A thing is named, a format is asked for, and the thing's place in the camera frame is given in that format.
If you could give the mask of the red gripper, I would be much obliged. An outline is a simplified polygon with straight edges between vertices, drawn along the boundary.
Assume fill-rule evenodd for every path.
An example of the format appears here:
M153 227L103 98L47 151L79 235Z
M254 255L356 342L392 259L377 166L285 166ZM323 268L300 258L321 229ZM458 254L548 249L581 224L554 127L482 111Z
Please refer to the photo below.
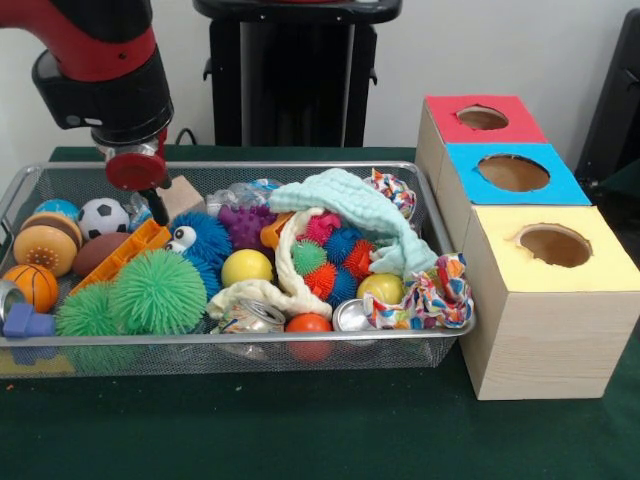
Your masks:
M169 181L165 160L151 147L110 149L105 160L109 182L124 191L148 189L147 204L154 221L160 226L167 226L169 214L155 190L165 188Z

